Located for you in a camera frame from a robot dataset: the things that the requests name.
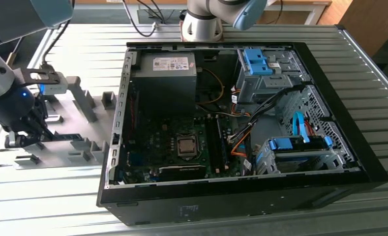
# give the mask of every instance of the orange wire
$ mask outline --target orange wire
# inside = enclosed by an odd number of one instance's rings
[[[232,114],[233,114],[233,115],[241,115],[241,113],[236,113],[236,112],[234,112],[234,106],[236,106],[236,104],[233,103],[233,105],[232,105]]]
[[[244,135],[244,137],[242,137],[242,138],[240,139],[240,141],[237,142],[236,146],[234,146],[233,149],[232,149],[230,154],[236,153],[234,151],[236,151],[237,147],[240,146],[241,142],[244,141],[244,139],[246,138],[246,136],[248,136],[249,134],[250,134],[250,130],[246,132],[246,134]]]
[[[304,124],[306,125],[308,132],[310,133],[310,135],[316,135],[316,133],[314,133],[314,130],[313,130],[313,128],[312,128],[312,126],[310,126],[309,122],[308,122],[308,121],[305,121],[305,122],[304,122]]]
[[[208,102],[198,102],[197,104],[200,105],[206,105],[206,104],[210,104],[210,103],[214,103],[220,100],[220,98],[222,98],[222,95],[224,95],[224,85],[222,85],[222,82],[221,82],[221,79],[218,78],[218,76],[208,69],[202,68],[202,70],[205,70],[208,73],[210,73],[210,75],[214,77],[214,79],[218,81],[218,84],[220,84],[220,88],[221,88],[221,91],[220,91],[220,95],[218,97],[212,100],[212,101],[208,101]]]
[[[246,157],[246,155],[244,153],[240,153],[240,152],[233,152],[232,155]]]

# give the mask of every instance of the metal workbench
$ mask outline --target metal workbench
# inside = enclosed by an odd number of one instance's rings
[[[31,67],[55,35],[47,32]],[[308,44],[388,171],[388,79],[348,33],[333,26],[265,25],[246,32],[226,27],[224,38]],[[178,41],[178,26],[160,27],[146,39],[129,25],[69,25],[47,59],[65,75],[80,75],[92,95],[100,94],[118,86],[129,41]],[[98,177],[100,166],[17,171],[0,165],[0,235],[388,236],[388,183],[318,210],[129,228],[94,205]]]

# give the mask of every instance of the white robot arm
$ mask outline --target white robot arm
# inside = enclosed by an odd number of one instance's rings
[[[181,26],[184,41],[213,42],[222,36],[221,20],[236,29],[249,29],[258,20],[266,0],[188,0]]]

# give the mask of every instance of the connector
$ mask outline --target connector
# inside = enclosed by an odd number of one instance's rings
[[[156,30],[158,28],[158,25],[156,22],[152,23],[152,30]]]

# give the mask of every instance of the power supply label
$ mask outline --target power supply label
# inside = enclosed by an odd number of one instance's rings
[[[189,70],[188,58],[154,58],[153,71]]]

